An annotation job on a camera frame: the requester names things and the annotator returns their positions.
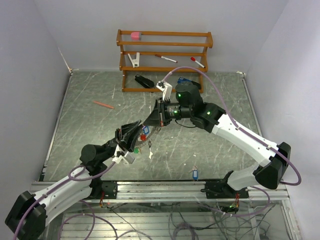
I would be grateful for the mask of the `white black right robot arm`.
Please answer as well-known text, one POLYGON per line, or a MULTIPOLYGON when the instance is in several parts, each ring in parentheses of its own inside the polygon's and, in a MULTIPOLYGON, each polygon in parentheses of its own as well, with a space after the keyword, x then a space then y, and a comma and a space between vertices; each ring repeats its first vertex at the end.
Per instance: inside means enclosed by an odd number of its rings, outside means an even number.
POLYGON ((143 123, 145 126, 164 127, 172 120, 189 119, 194 127, 228 140, 255 160, 250 167, 228 172, 217 192, 231 198, 239 190, 255 185, 277 189, 289 165, 290 145, 264 139, 236 122, 225 109, 204 102, 198 87, 190 82, 175 87, 176 102, 170 100, 172 86, 169 83, 160 81, 156 88, 162 91, 162 97, 155 101, 143 123))

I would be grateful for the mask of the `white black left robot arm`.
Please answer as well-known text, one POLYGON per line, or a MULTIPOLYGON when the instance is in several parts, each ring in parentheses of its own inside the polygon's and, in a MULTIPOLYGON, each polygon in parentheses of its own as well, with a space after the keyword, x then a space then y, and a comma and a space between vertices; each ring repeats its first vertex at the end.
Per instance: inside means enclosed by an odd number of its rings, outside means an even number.
POLYGON ((67 176, 35 193, 21 193, 5 219, 12 238, 35 240, 67 208, 88 197, 98 198, 103 190, 101 176, 116 164, 134 162, 132 153, 142 126, 141 120, 137 120, 117 128, 114 138, 103 145, 85 145, 79 158, 81 164, 67 176))

